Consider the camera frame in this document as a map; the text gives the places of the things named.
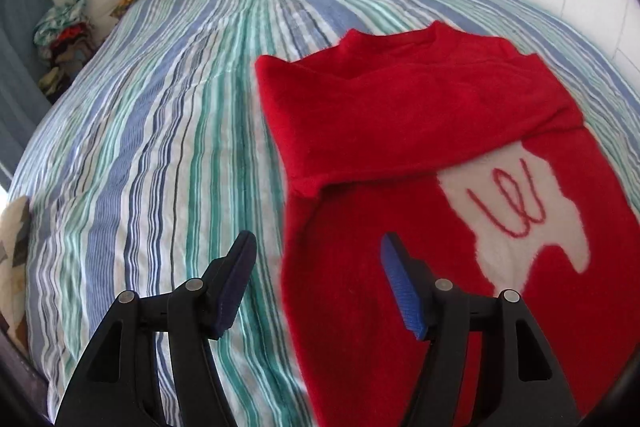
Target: metal screw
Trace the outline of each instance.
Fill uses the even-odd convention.
[[[128,302],[131,302],[135,298],[135,296],[136,294],[131,290],[124,290],[124,292],[121,292],[120,295],[118,295],[118,301],[120,301],[122,304],[126,304]]]
[[[516,290],[505,290],[503,295],[504,299],[509,302],[518,302],[520,300],[520,294]]]
[[[453,288],[453,283],[449,279],[438,279],[436,281],[436,288],[443,292],[448,292]]]
[[[204,282],[202,282],[202,279],[194,277],[194,279],[189,279],[187,281],[187,284],[184,285],[184,287],[187,288],[190,292],[196,292],[200,288],[202,288],[203,285],[204,285]]]

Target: white patch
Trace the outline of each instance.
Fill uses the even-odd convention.
[[[551,165],[514,142],[438,173],[449,204],[476,234],[476,259],[495,294],[521,292],[538,252],[558,245],[581,273],[589,245]]]

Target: striped bedsheet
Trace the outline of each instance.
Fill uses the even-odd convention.
[[[171,291],[249,229],[257,267],[213,344],[223,386],[241,426],[315,423],[279,304],[286,188],[252,64],[295,60],[349,28],[390,34],[436,19],[540,54],[640,209],[638,97],[580,34],[521,0],[140,0],[39,126],[11,189],[32,198],[30,349],[51,416],[117,293]],[[175,425],[164,335],[157,345]]]

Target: red sweater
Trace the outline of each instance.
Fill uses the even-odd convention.
[[[255,68],[287,173],[284,307],[322,427],[398,425],[420,371],[428,345],[380,264],[389,231],[468,292],[523,293],[578,407],[597,402],[640,339],[640,230],[537,55],[435,22]],[[478,358],[476,339],[458,425]]]

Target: pillow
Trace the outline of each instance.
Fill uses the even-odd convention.
[[[29,349],[24,301],[30,224],[26,196],[9,203],[0,216],[0,314],[5,322],[2,329],[8,326],[7,336],[24,355]]]

